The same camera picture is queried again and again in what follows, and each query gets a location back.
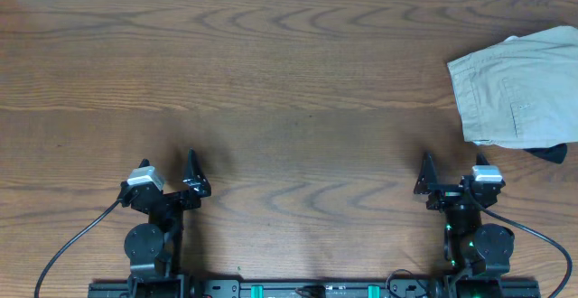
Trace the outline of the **khaki shorts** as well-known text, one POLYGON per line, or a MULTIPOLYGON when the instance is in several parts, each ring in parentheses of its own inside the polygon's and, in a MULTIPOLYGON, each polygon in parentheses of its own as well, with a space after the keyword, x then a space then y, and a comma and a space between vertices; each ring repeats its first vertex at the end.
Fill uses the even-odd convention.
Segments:
POLYGON ((510 36, 447 68, 465 141, 509 149, 576 142, 576 28, 510 36))

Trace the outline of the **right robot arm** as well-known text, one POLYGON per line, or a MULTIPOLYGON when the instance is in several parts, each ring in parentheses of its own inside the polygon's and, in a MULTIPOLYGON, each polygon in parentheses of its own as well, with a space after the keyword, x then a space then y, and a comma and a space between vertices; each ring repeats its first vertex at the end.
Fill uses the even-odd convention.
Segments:
POLYGON ((515 236, 506 227, 484 224, 481 213, 498 201, 505 185, 499 168, 478 155, 471 173, 457 184, 438 180, 433 157, 423 156, 414 194, 428 210, 445 216, 444 258, 452 270, 428 285, 430 297, 503 297, 501 276, 510 271, 515 236))

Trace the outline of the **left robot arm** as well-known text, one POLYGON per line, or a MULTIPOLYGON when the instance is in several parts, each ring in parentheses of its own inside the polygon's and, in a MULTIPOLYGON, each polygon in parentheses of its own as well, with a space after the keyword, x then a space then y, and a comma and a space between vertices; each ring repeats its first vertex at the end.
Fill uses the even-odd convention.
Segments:
POLYGON ((164 178, 144 159, 121 183, 119 204, 148 216, 128 232, 124 243, 130 297, 193 297, 198 292, 181 270, 183 212, 199 208, 211 195, 211 186, 193 149, 187 154, 182 182, 186 190, 165 193, 164 178))

